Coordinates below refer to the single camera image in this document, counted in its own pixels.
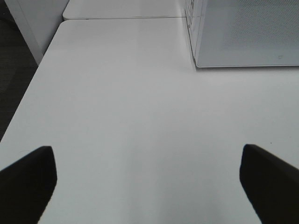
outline perforated metal panel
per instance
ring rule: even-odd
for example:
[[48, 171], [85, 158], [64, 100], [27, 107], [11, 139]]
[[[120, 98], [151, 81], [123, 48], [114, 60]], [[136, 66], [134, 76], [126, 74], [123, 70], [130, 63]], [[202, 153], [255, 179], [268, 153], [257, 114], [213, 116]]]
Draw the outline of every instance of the perforated metal panel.
[[194, 14], [198, 67], [299, 64], [299, 0], [195, 0]]

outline white desk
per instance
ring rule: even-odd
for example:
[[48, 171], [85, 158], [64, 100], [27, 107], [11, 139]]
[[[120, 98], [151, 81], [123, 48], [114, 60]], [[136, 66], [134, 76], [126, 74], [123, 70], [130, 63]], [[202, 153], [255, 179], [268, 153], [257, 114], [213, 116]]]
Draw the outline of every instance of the white desk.
[[185, 0], [70, 0], [64, 20], [183, 17]]
[[0, 143], [53, 146], [41, 224], [259, 224], [255, 143], [299, 167], [297, 68], [196, 71], [183, 18], [62, 23]]

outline white table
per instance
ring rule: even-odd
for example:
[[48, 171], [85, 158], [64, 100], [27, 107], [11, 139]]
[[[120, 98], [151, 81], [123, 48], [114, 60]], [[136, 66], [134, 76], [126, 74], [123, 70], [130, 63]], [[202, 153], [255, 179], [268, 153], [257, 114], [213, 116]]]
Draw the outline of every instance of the white table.
[[184, 17], [185, 0], [70, 0], [63, 17], [74, 19]]
[[61, 24], [0, 143], [51, 145], [41, 224], [259, 224], [245, 143], [299, 167], [298, 68], [196, 71], [183, 18]]

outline white partition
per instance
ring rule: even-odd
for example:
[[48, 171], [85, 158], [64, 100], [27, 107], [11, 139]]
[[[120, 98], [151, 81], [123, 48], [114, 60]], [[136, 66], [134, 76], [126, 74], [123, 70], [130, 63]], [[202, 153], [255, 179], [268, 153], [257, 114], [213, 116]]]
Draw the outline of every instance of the white partition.
[[5, 0], [33, 57], [39, 64], [50, 44], [68, 0]]

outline floor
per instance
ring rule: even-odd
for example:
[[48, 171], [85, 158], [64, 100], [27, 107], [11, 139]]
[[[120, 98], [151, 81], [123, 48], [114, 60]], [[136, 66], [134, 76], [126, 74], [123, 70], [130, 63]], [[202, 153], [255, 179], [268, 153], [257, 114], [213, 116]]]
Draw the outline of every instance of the floor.
[[37, 69], [18, 28], [1, 17], [4, 7], [0, 3], [0, 140]]

